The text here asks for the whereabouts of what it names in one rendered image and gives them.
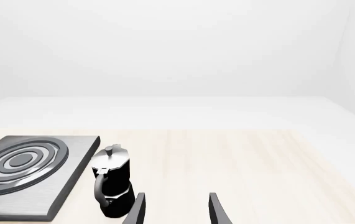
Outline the flat black stove plate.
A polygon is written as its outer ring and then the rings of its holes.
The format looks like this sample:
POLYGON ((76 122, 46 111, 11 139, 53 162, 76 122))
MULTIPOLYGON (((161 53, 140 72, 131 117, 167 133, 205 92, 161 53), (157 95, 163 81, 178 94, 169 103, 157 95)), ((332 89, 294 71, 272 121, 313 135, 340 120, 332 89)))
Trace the flat black stove plate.
POLYGON ((99 136, 0 139, 0 222, 51 222, 99 145, 99 136))

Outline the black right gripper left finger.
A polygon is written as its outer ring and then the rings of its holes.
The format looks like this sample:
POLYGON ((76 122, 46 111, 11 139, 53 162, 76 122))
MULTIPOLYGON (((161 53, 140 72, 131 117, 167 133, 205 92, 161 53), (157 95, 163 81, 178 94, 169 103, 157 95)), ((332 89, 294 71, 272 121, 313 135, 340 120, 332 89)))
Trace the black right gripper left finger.
POLYGON ((144 224, 145 211, 145 193, 140 192, 137 195, 136 201, 134 202, 130 212, 127 214, 122 224, 144 224))

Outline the black moka pot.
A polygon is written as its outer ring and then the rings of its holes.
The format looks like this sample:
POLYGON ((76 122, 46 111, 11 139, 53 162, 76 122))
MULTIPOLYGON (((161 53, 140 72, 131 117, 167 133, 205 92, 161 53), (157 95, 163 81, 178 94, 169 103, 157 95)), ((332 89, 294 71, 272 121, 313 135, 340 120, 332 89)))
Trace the black moka pot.
POLYGON ((90 165, 95 175, 94 196, 104 216, 121 218, 128 214, 136 199, 128 151, 119 144, 105 147, 91 158, 90 165))

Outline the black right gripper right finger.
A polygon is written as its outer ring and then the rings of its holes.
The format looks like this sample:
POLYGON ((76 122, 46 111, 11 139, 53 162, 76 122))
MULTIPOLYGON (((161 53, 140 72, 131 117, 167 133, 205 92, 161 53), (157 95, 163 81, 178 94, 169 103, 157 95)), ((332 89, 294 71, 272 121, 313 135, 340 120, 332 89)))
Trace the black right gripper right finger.
POLYGON ((211 224, 232 224, 222 207, 216 193, 211 192, 208 200, 208 210, 211 224))

